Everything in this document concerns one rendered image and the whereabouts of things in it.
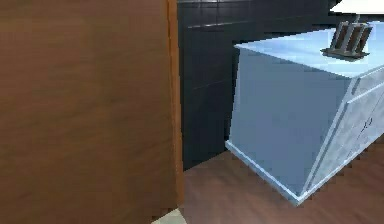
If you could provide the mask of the pale blue kitchen cabinet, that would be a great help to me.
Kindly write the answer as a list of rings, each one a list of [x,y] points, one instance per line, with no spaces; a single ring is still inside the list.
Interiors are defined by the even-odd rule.
[[[332,30],[237,45],[226,147],[301,204],[384,136],[384,22],[356,61],[323,55]]]

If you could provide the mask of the brown wooden room door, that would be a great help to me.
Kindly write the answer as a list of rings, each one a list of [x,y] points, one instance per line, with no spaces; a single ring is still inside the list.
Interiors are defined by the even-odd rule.
[[[176,0],[0,0],[0,224],[183,200]]]

